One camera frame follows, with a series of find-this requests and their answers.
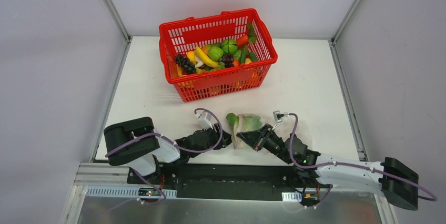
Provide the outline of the green napa cabbage toy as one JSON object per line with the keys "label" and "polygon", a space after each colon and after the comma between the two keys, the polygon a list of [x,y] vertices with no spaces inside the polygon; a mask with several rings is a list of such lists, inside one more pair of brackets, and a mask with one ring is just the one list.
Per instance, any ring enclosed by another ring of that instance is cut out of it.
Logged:
{"label": "green napa cabbage toy", "polygon": [[255,114],[228,113],[226,120],[231,129],[231,141],[234,149],[245,149],[248,147],[239,137],[238,133],[260,129],[263,126],[261,117]]}

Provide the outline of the clear zip top bag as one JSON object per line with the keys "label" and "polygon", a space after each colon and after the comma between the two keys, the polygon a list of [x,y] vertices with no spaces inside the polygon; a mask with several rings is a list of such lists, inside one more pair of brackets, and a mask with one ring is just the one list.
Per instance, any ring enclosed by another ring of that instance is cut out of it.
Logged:
{"label": "clear zip top bag", "polygon": [[[238,115],[231,113],[227,120],[233,128],[233,140],[239,140],[254,151],[266,150],[279,158],[305,156],[309,148],[296,135],[299,118],[294,113],[282,114],[279,111],[273,113],[275,124],[264,124],[257,115]],[[283,140],[276,134],[276,129],[283,123],[283,118],[293,116],[295,125],[287,140]]]}

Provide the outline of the yellow banana toy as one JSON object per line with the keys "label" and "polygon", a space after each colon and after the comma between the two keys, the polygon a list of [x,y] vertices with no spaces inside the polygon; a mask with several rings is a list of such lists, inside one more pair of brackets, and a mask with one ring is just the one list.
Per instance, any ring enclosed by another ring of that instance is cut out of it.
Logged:
{"label": "yellow banana toy", "polygon": [[207,54],[205,54],[205,53],[203,52],[203,50],[202,50],[200,47],[196,46],[196,48],[195,48],[195,53],[196,53],[196,55],[198,56],[198,58],[199,58],[205,65],[207,65],[207,66],[209,66],[209,67],[211,67],[211,68],[216,68],[216,67],[219,66],[219,63],[218,63],[218,62],[215,62],[215,61],[213,61],[213,60],[211,60],[211,59],[209,58],[209,56],[208,56]]}

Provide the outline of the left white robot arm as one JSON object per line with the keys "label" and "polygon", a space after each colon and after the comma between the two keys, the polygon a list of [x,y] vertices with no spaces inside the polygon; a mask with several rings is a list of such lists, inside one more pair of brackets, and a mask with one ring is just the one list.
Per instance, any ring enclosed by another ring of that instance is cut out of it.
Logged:
{"label": "left white robot arm", "polygon": [[176,140],[167,140],[154,127],[150,117],[117,123],[104,129],[111,166],[127,165],[147,184],[160,179],[159,164],[183,165],[200,154],[223,149],[231,143],[231,134],[216,123]]}

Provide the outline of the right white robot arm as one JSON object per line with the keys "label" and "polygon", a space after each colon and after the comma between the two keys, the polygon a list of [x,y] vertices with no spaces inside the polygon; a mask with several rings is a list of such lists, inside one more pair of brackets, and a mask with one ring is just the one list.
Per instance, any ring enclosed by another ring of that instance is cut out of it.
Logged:
{"label": "right white robot arm", "polygon": [[348,161],[310,150],[296,135],[283,140],[273,127],[236,134],[255,151],[265,149],[287,164],[294,164],[299,182],[305,187],[319,183],[367,191],[385,197],[405,210],[418,209],[419,175],[399,160]]}

